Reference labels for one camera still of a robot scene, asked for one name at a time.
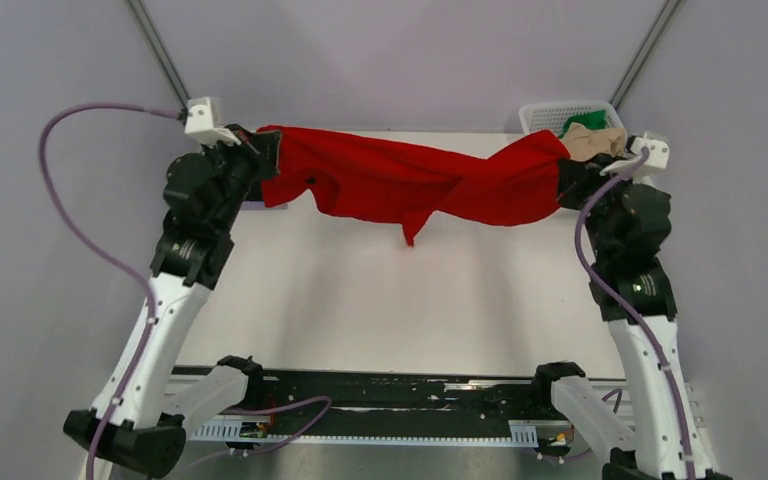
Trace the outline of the red t shirt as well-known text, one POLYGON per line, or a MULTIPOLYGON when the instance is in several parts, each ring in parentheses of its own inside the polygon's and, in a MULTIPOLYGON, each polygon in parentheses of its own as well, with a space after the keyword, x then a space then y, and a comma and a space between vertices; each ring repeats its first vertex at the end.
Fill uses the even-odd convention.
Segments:
POLYGON ((407 245, 435 212, 491 226, 555 213, 568 150, 543 130, 488 158, 337 131, 268 126, 281 135, 275 177, 261 184, 275 207, 312 193, 326 215, 398 224, 407 245))

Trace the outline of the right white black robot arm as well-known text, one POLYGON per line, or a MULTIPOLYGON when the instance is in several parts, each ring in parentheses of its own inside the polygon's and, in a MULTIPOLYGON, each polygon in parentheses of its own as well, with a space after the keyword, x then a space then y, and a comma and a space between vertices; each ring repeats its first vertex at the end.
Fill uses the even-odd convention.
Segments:
POLYGON ((557 200, 576 210, 575 253, 620 356, 633 423, 601 400, 572 362, 542 365, 531 403, 562 414, 601 463, 604 479, 721 479, 691 412, 678 349, 677 306, 658 259, 669 236, 669 194, 594 162, 559 161, 557 200))

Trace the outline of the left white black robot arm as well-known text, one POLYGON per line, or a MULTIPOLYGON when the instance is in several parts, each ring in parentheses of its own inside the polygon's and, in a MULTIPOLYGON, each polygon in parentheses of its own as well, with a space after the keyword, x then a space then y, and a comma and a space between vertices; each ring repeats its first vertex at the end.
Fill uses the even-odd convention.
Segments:
POLYGON ((253 413, 266 400, 261 366, 232 355, 186 390, 166 394, 189 330, 234 247, 230 230, 244 200, 279 172, 279 131, 233 125, 230 132, 234 141, 202 146, 170 164, 163 191, 168 211, 144 280, 144 306, 109 382, 63 426, 93 457, 151 479, 166 477, 192 435, 223 410, 253 413))

